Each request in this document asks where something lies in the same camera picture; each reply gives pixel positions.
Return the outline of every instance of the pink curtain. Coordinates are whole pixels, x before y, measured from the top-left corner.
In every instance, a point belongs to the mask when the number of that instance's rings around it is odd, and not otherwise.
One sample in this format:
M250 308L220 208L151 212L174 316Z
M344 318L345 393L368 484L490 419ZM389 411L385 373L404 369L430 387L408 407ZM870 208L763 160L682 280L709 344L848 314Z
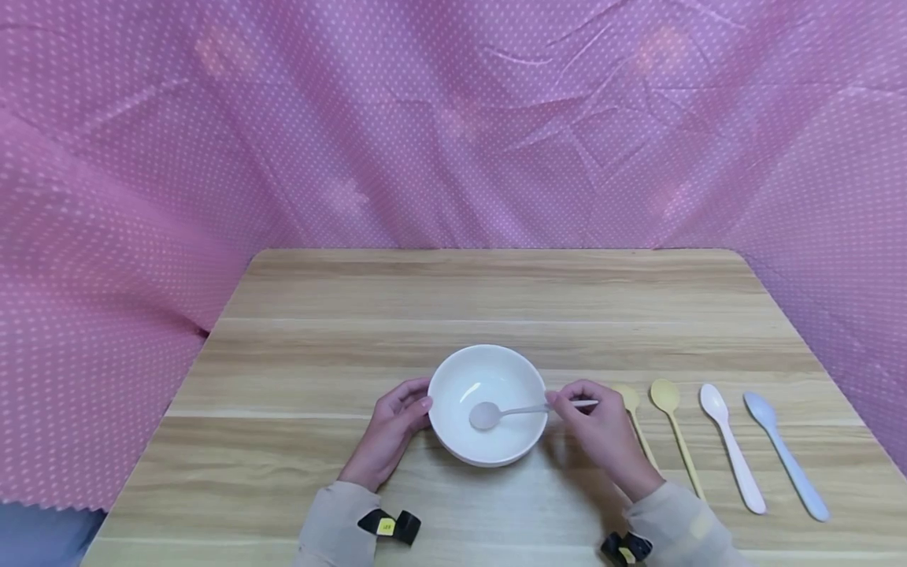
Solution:
M0 498L109 508L274 247L750 262L907 466L902 0L0 6Z

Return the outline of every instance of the white plastic spoon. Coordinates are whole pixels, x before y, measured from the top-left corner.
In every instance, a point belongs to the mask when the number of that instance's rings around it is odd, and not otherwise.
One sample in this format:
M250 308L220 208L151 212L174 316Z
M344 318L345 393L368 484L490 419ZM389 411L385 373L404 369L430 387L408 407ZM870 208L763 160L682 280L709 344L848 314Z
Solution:
M705 384L699 390L699 403L721 429L721 435L724 436L725 445L727 445L727 454L730 455L731 465L734 468L734 477L746 507L753 513L766 513L766 500L762 497L756 479L753 478L753 472L749 470L740 445L737 444L734 433L731 431L730 413L727 411L725 399L721 397L718 388Z
M585 407L585 406L595 406L598 404L599 400L577 400L571 402L574 407ZM469 423L476 429L491 429L495 425L498 425L498 422L501 421L501 418L505 415L513 414L536 414L536 413L546 413L551 411L551 405L542 404L540 406L529 406L529 407L518 407L516 409L508 409L507 411L501 411L501 408L498 407L494 402L481 402L476 404L473 407L473 411L469 412Z
M743 399L746 402L746 409L749 410L753 419L766 430L768 438L772 440L772 445L775 446L778 456L781 457L781 462L785 464L787 474L791 477L791 482L794 483L797 493L800 494L800 500L803 501L806 511L819 522L828 522L832 515L828 512L822 496L819 495L813 484L806 478L806 473L800 468L800 464L796 462L791 452L787 450L787 445L785 445L784 440L781 439L781 435L778 433L775 409L763 397L753 392L744 393Z

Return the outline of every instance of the hand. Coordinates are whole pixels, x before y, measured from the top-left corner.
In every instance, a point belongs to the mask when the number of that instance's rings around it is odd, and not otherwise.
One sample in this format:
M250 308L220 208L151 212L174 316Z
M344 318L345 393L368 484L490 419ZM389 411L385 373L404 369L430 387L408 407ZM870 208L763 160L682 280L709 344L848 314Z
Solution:
M413 434L430 425L428 397L431 378L407 380L375 404L372 421L353 456L340 471L338 481L359 484L377 492L396 469Z
M545 397L580 441L589 459L604 469L632 502L642 500L665 483L642 454L620 394L601 384L580 380L566 385L560 392L546 392ZM582 408L591 410L586 414L573 407L574 399L599 403Z

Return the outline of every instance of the bowl rim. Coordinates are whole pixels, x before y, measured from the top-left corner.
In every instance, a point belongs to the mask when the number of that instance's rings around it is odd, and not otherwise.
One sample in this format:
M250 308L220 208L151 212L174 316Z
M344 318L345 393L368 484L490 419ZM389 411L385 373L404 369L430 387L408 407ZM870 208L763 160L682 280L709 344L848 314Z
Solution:
M541 373L539 372L539 369L535 367L535 365L531 362L531 360L529 358L523 356L516 350L509 348L509 347L504 347L502 345L493 345L491 343L480 343L478 345L470 345L469 347L460 348L460 349L452 352L450 355L448 355L447 358L444 359L444 362L442 362L440 365L438 365L438 368L436 368L434 370L434 372L432 373L432 379L428 383L427 395L429 395L429 396L432 395L432 387L435 384L435 382L434 382L435 377L438 376L438 373L444 369L444 366L446 366L450 362L451 359L461 355L463 352L465 352L467 350L473 350L476 348L486 349L489 347L494 348L494 349L499 349L499 350L506 350L509 354L522 358L522 360L524 362L526 362L526 364L529 365L529 368L532 369L532 374L535 376L535 379L538 380L539 385L541 386L542 393L545 392L545 380L541 377ZM431 419L433 411L434 411L434 405L432 405L432 408L428 410L429 419ZM447 452L450 453L451 455L457 457L458 459L460 459L461 461L463 461L467 464L472 464L473 466L492 468L492 467L496 467L496 466L506 466L507 464L511 464L511 463L515 463L516 461L519 461L521 458L526 456L526 454L528 454L534 446L536 446L539 443L539 439L541 439L541 435L545 432L545 427L548 425L548 414L543 414L543 415L544 415L544 418L541 421L541 427L539 427L539 431L532 438L532 441L530 443L528 443L523 449L520 449L513 455L507 455L504 458L496 459L493 461L474 461L473 459L471 459L465 455L460 455L459 453L454 451L447 443L444 442L443 438L440 435L438 435L437 430L434 430L434 427L432 429L434 431L434 435L438 438L438 441L441 442L441 445L443 445L444 448L447 449Z

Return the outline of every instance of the left hand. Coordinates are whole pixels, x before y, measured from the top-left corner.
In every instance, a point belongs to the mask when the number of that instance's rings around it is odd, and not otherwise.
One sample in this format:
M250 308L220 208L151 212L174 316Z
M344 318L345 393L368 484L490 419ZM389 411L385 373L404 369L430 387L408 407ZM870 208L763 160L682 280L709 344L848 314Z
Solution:
M372 421L338 481L377 492L378 486L390 478L413 434L430 425L429 381L431 378L406 380L377 401Z

